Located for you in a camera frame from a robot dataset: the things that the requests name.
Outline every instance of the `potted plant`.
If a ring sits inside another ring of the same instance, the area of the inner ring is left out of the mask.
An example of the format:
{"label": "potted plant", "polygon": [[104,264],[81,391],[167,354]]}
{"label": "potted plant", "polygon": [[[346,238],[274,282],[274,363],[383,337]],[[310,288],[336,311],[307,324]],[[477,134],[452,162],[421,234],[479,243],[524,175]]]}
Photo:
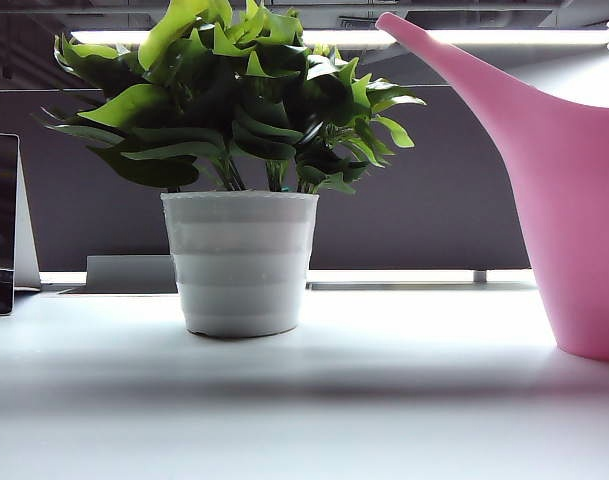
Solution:
{"label": "potted plant", "polygon": [[[295,11],[248,0],[233,21],[227,0],[171,0],[139,47],[86,45],[61,35],[61,67],[106,100],[45,126],[102,143],[88,148],[127,180],[162,194],[188,330],[222,337],[296,325],[317,192],[352,184],[393,154],[405,129],[382,112],[423,103],[407,87],[356,77],[357,58],[308,48]],[[263,162],[266,191],[238,166]],[[287,185],[287,175],[296,181]],[[206,177],[214,192],[180,192]]]}

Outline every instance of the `ceiling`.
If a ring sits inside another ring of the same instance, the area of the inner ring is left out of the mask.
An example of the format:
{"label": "ceiling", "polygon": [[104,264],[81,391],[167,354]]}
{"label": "ceiling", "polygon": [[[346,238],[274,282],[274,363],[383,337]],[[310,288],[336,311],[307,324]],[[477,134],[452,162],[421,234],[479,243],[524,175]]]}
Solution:
{"label": "ceiling", "polygon": [[[244,0],[231,2],[238,9]],[[429,29],[594,28],[609,20],[609,0],[265,0],[295,7],[305,28],[374,28],[385,11]],[[80,86],[50,61],[54,34],[150,28],[167,0],[0,0],[0,89]]]}

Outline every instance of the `watering can spout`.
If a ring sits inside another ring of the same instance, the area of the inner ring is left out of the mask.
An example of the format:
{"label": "watering can spout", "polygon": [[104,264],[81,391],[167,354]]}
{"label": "watering can spout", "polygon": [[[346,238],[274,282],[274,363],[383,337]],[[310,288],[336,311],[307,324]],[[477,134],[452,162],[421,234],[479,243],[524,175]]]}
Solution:
{"label": "watering can spout", "polygon": [[[560,101],[453,45],[435,40],[422,28],[392,13],[384,13],[376,25],[424,60],[453,87],[500,151],[510,138],[528,136],[532,140],[533,135],[542,132],[532,122],[539,116],[535,110],[546,110]],[[522,131],[516,131],[517,125],[524,127]]]}

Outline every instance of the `green leaf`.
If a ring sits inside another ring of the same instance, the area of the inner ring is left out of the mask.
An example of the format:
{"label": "green leaf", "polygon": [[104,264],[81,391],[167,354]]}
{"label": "green leaf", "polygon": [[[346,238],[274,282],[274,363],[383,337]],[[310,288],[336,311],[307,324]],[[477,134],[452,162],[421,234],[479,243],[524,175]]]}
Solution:
{"label": "green leaf", "polygon": [[295,157],[296,152],[291,145],[253,135],[237,121],[233,122],[233,139],[243,153],[262,160],[288,161]]}
{"label": "green leaf", "polygon": [[144,74],[151,83],[170,86],[177,80],[191,84],[195,77],[207,74],[207,64],[212,61],[210,51],[204,46],[197,29],[189,38],[175,40],[153,68]]}
{"label": "green leaf", "polygon": [[233,8],[228,0],[209,0],[208,20],[221,22],[223,28],[228,28],[233,21]]}
{"label": "green leaf", "polygon": [[338,192],[347,193],[349,195],[355,193],[355,189],[344,180],[344,174],[342,172],[327,175],[326,179],[319,184],[318,188],[337,190]]}
{"label": "green leaf", "polygon": [[222,134],[209,128],[133,128],[133,134],[140,140],[153,144],[181,143],[188,141],[208,142],[220,150],[225,150]]}
{"label": "green leaf", "polygon": [[261,137],[274,137],[273,139],[293,145],[302,139],[302,133],[288,128],[274,127],[259,122],[246,113],[241,107],[235,109],[236,120],[249,132]]}
{"label": "green leaf", "polygon": [[123,152],[122,155],[131,160],[166,160],[177,157],[218,158],[222,152],[212,143],[185,142],[164,147],[150,148],[138,152]]}
{"label": "green leaf", "polygon": [[266,17],[265,27],[268,25],[269,35],[257,38],[257,43],[262,45],[291,45],[304,31],[302,24],[295,17],[278,15],[268,10]]}
{"label": "green leaf", "polygon": [[280,128],[290,127],[283,102],[273,103],[255,95],[246,95],[242,105],[244,110],[258,122]]}
{"label": "green leaf", "polygon": [[373,150],[376,156],[394,155],[394,152],[391,151],[391,149],[388,148],[384,142],[375,136],[375,133],[373,133],[373,130],[371,130],[371,127],[365,120],[361,118],[356,120],[355,132],[360,136],[362,141],[364,141],[364,143],[366,143],[371,150]]}
{"label": "green leaf", "polygon": [[240,44],[248,44],[254,42],[257,37],[262,33],[264,28],[264,22],[266,20],[266,9],[259,9],[252,16],[246,15],[244,22],[242,23],[244,34],[238,39]]}
{"label": "green leaf", "polygon": [[284,78],[284,77],[293,77],[299,75],[299,72],[290,71],[290,70],[272,70],[270,73],[267,73],[262,64],[260,63],[260,57],[257,55],[257,52],[251,52],[248,57],[248,66],[246,67],[246,75],[250,77],[261,77],[261,78]]}
{"label": "green leaf", "polygon": [[186,31],[198,13],[209,7],[209,0],[171,0],[162,20],[149,32],[140,45],[138,58],[145,70],[162,56],[168,46]]}
{"label": "green leaf", "polygon": [[122,156],[124,150],[137,144],[124,141],[110,148],[87,147],[102,158],[118,175],[131,182],[149,187],[169,188],[190,185],[199,178],[192,159],[130,160]]}
{"label": "green leaf", "polygon": [[399,123],[390,118],[377,116],[373,119],[373,121],[378,122],[388,128],[389,132],[391,132],[391,138],[395,145],[401,148],[411,148],[414,147],[415,144],[411,137],[408,136],[404,127],[402,127]]}
{"label": "green leaf", "polygon": [[127,53],[116,58],[105,58],[89,54],[79,56],[63,35],[55,41],[55,58],[68,73],[99,88],[108,98],[118,95],[126,88],[143,83],[144,80],[130,66],[135,53]]}
{"label": "green leaf", "polygon": [[110,60],[119,57],[117,50],[108,45],[78,44],[71,45],[71,49],[82,58],[88,57],[89,55],[98,55]]}
{"label": "green leaf", "polygon": [[308,62],[307,80],[313,80],[322,75],[335,75],[340,70],[330,59],[322,55],[309,55]]}
{"label": "green leaf", "polygon": [[163,88],[134,85],[100,108],[78,115],[102,125],[128,130],[133,126],[146,126],[151,117],[166,110],[168,102],[168,94]]}
{"label": "green leaf", "polygon": [[235,44],[226,36],[222,26],[219,23],[215,24],[215,32],[213,37],[213,53],[223,57],[246,57],[255,47],[237,48]]}
{"label": "green leaf", "polygon": [[401,103],[426,105],[424,100],[412,94],[409,87],[389,83],[383,78],[370,82],[366,88],[366,94],[374,113],[382,112]]}
{"label": "green leaf", "polygon": [[348,62],[346,65],[344,65],[343,67],[341,67],[339,69],[337,76],[339,77],[340,81],[344,85],[350,86],[353,83],[353,80],[355,79],[355,70],[357,69],[358,62],[359,62],[359,58],[355,57],[355,58],[351,59],[350,62]]}
{"label": "green leaf", "polygon": [[257,6],[254,0],[246,0],[246,18],[253,18],[259,11],[260,7]]}
{"label": "green leaf", "polygon": [[369,102],[366,86],[371,79],[371,74],[369,73],[365,77],[359,79],[357,82],[353,82],[351,85],[351,91],[353,92],[353,102],[356,105],[359,105],[363,109],[363,113],[370,114],[371,102]]}
{"label": "green leaf", "polygon": [[320,188],[328,188],[342,193],[355,193],[355,189],[344,180],[342,172],[327,174],[311,165],[298,165],[297,174],[306,183],[315,185],[315,192]]}
{"label": "green leaf", "polygon": [[67,133],[75,137],[85,138],[87,140],[95,140],[106,143],[108,145],[116,145],[124,140],[119,135],[102,130],[96,127],[87,127],[85,125],[49,125],[44,124],[46,128],[55,130],[61,133]]}

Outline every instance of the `artificial plant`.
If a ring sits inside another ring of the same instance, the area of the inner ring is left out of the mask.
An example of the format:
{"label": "artificial plant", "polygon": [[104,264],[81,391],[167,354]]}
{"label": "artificial plant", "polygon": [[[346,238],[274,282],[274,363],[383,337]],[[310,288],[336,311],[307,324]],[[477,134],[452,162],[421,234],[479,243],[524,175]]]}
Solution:
{"label": "artificial plant", "polygon": [[352,192],[389,147],[413,142],[382,112],[423,103],[407,87],[371,75],[357,78],[357,58],[336,48],[308,48],[295,11],[271,12],[247,0],[233,21],[227,0],[171,0],[139,46],[87,45],[56,38],[67,72],[102,90],[105,101],[72,115],[44,109],[48,128],[93,140],[88,148],[122,177],[178,191],[201,174],[226,190],[244,190],[240,161],[265,162],[268,188],[295,168],[298,192]]}

